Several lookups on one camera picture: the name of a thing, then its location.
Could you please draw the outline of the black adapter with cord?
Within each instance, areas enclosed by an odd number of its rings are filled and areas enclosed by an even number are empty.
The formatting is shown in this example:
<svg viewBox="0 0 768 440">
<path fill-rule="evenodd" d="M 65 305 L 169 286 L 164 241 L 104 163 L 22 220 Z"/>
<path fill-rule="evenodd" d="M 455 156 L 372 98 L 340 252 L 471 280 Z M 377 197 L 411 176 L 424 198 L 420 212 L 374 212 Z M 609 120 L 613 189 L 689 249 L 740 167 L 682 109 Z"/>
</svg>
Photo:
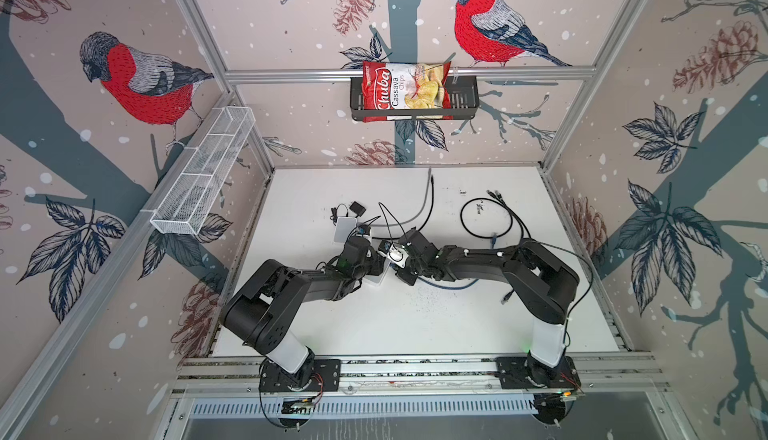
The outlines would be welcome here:
<svg viewBox="0 0 768 440">
<path fill-rule="evenodd" d="M 338 204 L 330 209 L 330 219 L 334 225 L 338 225 L 342 219 L 362 219 L 367 209 L 357 201 L 350 204 Z"/>
</svg>

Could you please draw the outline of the black cable gold green plug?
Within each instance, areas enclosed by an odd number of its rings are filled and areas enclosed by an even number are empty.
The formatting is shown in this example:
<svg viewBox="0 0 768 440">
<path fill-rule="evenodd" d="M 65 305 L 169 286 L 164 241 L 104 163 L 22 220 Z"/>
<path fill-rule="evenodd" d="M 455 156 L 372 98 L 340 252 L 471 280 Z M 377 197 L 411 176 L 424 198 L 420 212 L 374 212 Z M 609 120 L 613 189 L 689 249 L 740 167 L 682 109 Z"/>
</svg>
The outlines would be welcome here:
<svg viewBox="0 0 768 440">
<path fill-rule="evenodd" d="M 482 223 L 482 214 L 491 206 L 505 213 L 507 218 L 505 229 L 499 231 L 496 227 L 491 228 L 489 221 L 486 224 Z M 475 215 L 470 222 L 465 220 L 467 209 L 475 210 Z M 484 196 L 468 200 L 460 209 L 459 220 L 466 233 L 474 238 L 488 241 L 491 248 L 495 248 L 498 239 L 507 236 L 514 228 L 518 230 L 520 240 L 531 237 L 530 230 L 521 217 L 511 209 L 498 190 L 487 190 Z"/>
</svg>

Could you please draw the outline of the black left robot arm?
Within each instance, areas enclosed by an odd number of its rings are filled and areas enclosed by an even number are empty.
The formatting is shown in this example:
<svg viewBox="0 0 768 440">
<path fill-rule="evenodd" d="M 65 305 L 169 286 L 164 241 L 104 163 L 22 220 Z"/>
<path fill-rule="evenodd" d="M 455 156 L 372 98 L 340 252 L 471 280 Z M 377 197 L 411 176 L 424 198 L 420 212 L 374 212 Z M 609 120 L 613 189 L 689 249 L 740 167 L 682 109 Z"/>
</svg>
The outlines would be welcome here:
<svg viewBox="0 0 768 440">
<path fill-rule="evenodd" d="M 314 301 L 340 301 L 380 276 L 385 258 L 365 237 L 352 237 L 342 252 L 314 270 L 265 261 L 222 307 L 220 324 L 242 343 L 305 384 L 314 353 L 291 332 L 300 307 Z"/>
</svg>

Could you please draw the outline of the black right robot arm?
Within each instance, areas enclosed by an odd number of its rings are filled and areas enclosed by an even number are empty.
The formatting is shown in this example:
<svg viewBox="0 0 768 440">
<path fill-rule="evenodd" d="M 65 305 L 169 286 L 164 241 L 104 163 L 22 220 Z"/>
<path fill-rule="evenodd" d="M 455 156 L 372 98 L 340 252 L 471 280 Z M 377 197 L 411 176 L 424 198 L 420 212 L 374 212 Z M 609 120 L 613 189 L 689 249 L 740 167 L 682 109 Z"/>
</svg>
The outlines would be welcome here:
<svg viewBox="0 0 768 440">
<path fill-rule="evenodd" d="M 529 357 L 549 370 L 561 365 L 568 313 L 580 279 L 544 244 L 526 238 L 501 249 L 437 248 L 412 229 L 384 252 L 396 276 L 409 284 L 421 279 L 435 284 L 463 280 L 508 284 L 533 316 Z"/>
</svg>

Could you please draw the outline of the red cassava chips bag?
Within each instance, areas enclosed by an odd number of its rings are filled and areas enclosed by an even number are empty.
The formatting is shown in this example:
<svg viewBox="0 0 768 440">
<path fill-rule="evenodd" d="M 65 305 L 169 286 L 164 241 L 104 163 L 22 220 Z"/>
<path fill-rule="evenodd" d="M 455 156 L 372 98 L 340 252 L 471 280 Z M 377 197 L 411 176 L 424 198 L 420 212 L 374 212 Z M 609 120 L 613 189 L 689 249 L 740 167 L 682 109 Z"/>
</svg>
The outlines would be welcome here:
<svg viewBox="0 0 768 440">
<path fill-rule="evenodd" d="M 397 64 L 364 62 L 364 111 L 448 109 L 446 81 L 451 63 Z"/>
</svg>

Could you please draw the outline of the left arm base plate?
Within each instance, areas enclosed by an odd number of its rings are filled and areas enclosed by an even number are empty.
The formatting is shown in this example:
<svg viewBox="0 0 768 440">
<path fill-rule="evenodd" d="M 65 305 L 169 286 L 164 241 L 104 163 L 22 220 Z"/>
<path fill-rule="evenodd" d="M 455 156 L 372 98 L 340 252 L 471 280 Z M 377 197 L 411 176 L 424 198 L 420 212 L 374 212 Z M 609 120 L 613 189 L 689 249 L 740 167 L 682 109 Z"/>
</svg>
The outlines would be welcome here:
<svg viewBox="0 0 768 440">
<path fill-rule="evenodd" d="M 316 359 L 309 356 L 295 372 L 290 373 L 267 359 L 260 370 L 261 393 L 336 392 L 341 376 L 339 359 Z"/>
</svg>

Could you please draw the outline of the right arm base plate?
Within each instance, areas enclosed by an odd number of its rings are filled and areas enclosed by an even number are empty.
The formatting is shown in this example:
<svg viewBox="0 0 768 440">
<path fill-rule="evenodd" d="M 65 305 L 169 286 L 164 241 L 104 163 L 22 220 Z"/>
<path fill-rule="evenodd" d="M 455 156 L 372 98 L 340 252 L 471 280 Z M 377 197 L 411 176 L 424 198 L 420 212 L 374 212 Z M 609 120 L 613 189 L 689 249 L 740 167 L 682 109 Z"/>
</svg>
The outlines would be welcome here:
<svg viewBox="0 0 768 440">
<path fill-rule="evenodd" d="M 497 357 L 497 378 L 503 390 L 581 388 L 574 361 L 563 356 L 555 367 L 549 367 L 531 355 Z"/>
</svg>

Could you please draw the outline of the white mesh wall shelf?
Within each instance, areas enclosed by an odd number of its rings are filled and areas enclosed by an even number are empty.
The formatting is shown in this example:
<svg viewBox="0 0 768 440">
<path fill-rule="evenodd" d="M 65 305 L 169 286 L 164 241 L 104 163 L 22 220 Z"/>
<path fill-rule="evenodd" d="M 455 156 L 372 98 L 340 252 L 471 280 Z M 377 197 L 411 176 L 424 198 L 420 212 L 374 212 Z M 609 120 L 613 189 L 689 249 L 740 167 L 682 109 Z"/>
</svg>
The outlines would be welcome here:
<svg viewBox="0 0 768 440">
<path fill-rule="evenodd" d="M 248 107 L 218 111 L 170 191 L 150 220 L 161 234 L 200 234 L 208 214 L 253 129 Z"/>
</svg>

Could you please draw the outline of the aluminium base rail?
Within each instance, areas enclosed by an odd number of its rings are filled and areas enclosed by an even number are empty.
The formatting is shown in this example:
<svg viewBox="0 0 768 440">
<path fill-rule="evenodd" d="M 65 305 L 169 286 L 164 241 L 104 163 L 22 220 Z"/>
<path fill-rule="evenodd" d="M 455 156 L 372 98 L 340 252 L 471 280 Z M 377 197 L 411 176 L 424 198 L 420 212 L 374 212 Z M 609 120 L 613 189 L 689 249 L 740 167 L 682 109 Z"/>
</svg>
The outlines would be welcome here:
<svg viewBox="0 0 768 440">
<path fill-rule="evenodd" d="M 506 374 L 496 354 L 346 355 L 340 366 L 313 381 L 310 392 L 331 396 L 384 396 L 429 394 L 490 394 L 502 390 Z M 573 375 L 565 382 L 573 390 L 579 381 L 582 394 L 618 392 L 669 392 L 671 384 L 647 352 L 572 353 Z M 260 357 L 193 358 L 184 361 L 178 377 L 168 387 L 174 399 L 182 397 L 251 397 L 265 378 L 277 392 L 291 389 L 260 369 Z"/>
</svg>

